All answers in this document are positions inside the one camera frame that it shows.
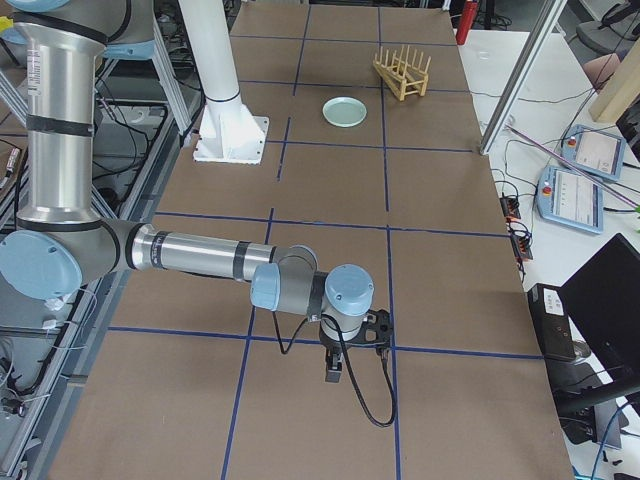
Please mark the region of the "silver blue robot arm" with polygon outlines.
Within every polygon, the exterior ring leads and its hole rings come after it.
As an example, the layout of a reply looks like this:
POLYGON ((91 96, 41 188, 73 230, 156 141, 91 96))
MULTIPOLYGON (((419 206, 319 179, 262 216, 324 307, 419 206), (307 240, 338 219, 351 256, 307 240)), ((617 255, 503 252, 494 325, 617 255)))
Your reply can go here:
POLYGON ((39 300, 71 294, 109 273, 149 268, 227 278, 250 286, 253 306, 298 314, 319 326, 326 378, 351 367, 348 351, 384 351, 392 333, 371 307, 362 267, 322 272, 306 246, 288 248, 162 231, 104 218, 92 199, 96 63, 149 59, 155 15, 149 1, 16 1, 14 26, 27 45, 29 197, 1 244, 1 273, 39 300))

